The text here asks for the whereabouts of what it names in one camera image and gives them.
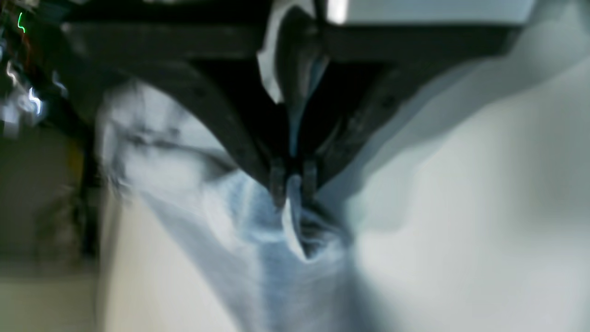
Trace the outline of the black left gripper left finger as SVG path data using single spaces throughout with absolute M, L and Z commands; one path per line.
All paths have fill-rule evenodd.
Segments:
M 230 157 L 286 202 L 289 125 L 286 108 L 264 88 L 253 25 L 64 23 L 77 55 L 140 79 L 181 103 Z

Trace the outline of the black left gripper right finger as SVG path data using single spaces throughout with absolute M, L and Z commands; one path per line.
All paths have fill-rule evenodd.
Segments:
M 405 101 L 438 75 L 508 52 L 516 25 L 320 27 L 328 64 L 300 130 L 302 195 L 342 172 Z

